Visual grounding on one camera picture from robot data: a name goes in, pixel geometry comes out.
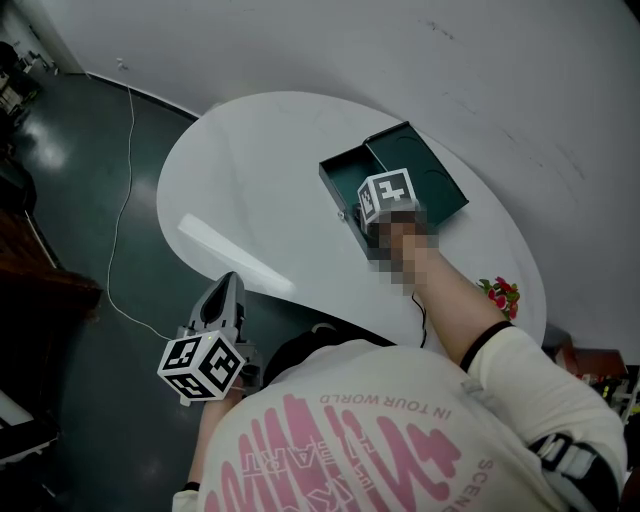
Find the white oval table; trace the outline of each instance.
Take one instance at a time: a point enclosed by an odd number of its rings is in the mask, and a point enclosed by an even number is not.
[[[210,279],[236,270],[248,290],[418,346],[420,311],[388,276],[370,268],[318,174],[319,162],[399,122],[301,92],[214,107],[182,135],[162,169],[157,208],[167,243]],[[442,253],[471,281],[501,276],[517,283],[522,297],[515,323],[542,343],[544,289],[520,231],[469,167],[421,136],[469,199],[441,227]],[[426,346],[439,350],[433,329]]]

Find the wall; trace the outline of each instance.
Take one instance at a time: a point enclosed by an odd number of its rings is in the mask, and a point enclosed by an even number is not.
[[[29,21],[13,2],[4,2],[0,20],[0,37],[13,45],[18,57],[23,58],[31,51],[51,64],[53,59],[38,38],[29,29]]]
[[[640,28],[622,2],[41,1],[86,71],[192,112],[297,89],[410,120],[512,214],[549,320],[640,362]]]
[[[82,73],[74,55],[69,51],[58,31],[53,26],[49,14],[42,7],[40,0],[12,0],[38,38],[63,73]]]

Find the white cable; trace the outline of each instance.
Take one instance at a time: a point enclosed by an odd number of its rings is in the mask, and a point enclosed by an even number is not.
[[[57,268],[56,267],[56,263],[55,263],[55,261],[53,261],[53,258],[51,257],[51,255],[49,254],[49,251],[45,247],[44,242],[40,239],[40,235],[38,234],[38,230],[33,225],[33,222],[31,222],[31,217],[29,217],[29,213],[27,212],[27,210],[24,210],[24,214],[27,216],[27,221],[29,222],[29,226],[31,226],[31,232],[33,233],[33,235],[36,237],[36,240],[40,244],[40,248],[42,249],[42,252],[44,252],[44,255],[49,260],[49,263],[51,264],[51,266],[53,268]]]
[[[115,235],[113,236],[113,249],[111,249],[111,257],[109,258],[109,267],[107,269],[107,297],[109,298],[109,302],[111,302],[111,305],[113,306],[113,308],[118,313],[125,316],[132,322],[135,322],[137,324],[140,324],[146,327],[157,336],[160,336],[161,338],[164,338],[165,340],[170,341],[171,338],[167,338],[166,336],[163,336],[150,325],[145,324],[144,322],[141,322],[140,320],[136,320],[135,318],[127,315],[124,311],[122,311],[118,306],[115,305],[115,303],[113,302],[113,299],[111,298],[111,265],[113,264],[113,258],[116,254],[116,247],[118,245],[118,230],[120,229],[120,219],[122,218],[122,213],[124,212],[124,209],[127,207],[127,203],[129,202],[129,198],[131,197],[131,188],[133,186],[133,171],[131,169],[131,137],[133,135],[133,127],[136,125],[136,115],[135,115],[135,112],[133,111],[133,98],[131,97],[131,89],[129,89],[128,85],[127,85],[127,92],[129,93],[129,106],[131,107],[131,130],[129,130],[129,149],[127,152],[127,161],[129,163],[129,188],[127,190],[127,197],[125,198],[124,203],[122,203],[122,208],[120,208],[120,213],[118,213],[118,218],[116,219],[116,232],[115,232]]]

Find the hand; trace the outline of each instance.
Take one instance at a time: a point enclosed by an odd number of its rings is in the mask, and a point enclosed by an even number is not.
[[[385,214],[378,222],[378,240],[391,261],[400,263],[405,282],[426,283],[426,262],[434,250],[427,249],[427,230],[416,212]]]

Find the white t-shirt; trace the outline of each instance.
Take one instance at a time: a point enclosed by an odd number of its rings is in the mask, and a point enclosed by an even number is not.
[[[559,431],[598,450],[622,488],[620,419],[523,331],[498,332],[468,374],[355,340],[238,404],[212,437],[200,492],[176,494],[174,511],[568,510],[527,449]]]

